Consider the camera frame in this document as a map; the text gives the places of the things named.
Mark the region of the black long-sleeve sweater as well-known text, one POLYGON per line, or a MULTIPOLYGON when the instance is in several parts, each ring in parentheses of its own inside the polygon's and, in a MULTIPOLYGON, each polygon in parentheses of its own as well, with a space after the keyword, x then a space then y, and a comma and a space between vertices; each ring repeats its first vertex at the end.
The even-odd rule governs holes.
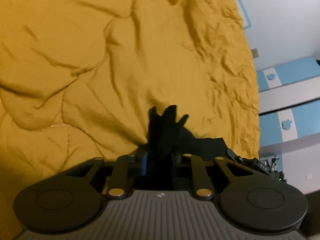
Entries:
POLYGON ((196 138, 184 124, 189 115, 176 121, 176 105, 170 105, 159 115, 155 107, 149 109, 148 142, 145 175, 142 187, 146 190, 189 190, 193 179, 190 160, 184 154, 213 161, 216 157, 227 158, 225 141, 222 138, 196 138))

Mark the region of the blue white wardrobe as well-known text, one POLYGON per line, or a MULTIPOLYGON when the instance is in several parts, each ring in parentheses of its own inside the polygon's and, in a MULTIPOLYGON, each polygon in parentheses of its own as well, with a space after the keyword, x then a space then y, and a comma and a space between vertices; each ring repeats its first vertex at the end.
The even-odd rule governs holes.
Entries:
POLYGON ((319 64, 307 57, 257 72, 261 159, 304 194, 319 190, 319 64))

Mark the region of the mustard yellow quilt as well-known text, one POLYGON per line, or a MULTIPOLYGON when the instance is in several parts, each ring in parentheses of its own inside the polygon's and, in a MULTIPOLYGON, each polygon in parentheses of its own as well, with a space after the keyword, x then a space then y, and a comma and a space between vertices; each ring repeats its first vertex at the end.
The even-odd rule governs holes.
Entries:
POLYGON ((1 0, 1 239, 25 187, 147 142, 177 106, 198 138, 258 156, 259 96, 235 0, 1 0))

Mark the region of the beige wall switch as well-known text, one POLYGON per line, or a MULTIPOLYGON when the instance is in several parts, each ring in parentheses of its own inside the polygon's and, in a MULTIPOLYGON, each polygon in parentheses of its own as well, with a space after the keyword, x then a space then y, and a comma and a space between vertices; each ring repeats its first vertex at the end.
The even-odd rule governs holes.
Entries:
POLYGON ((254 59, 259 57, 259 52, 257 48, 251 49, 251 53, 254 59))

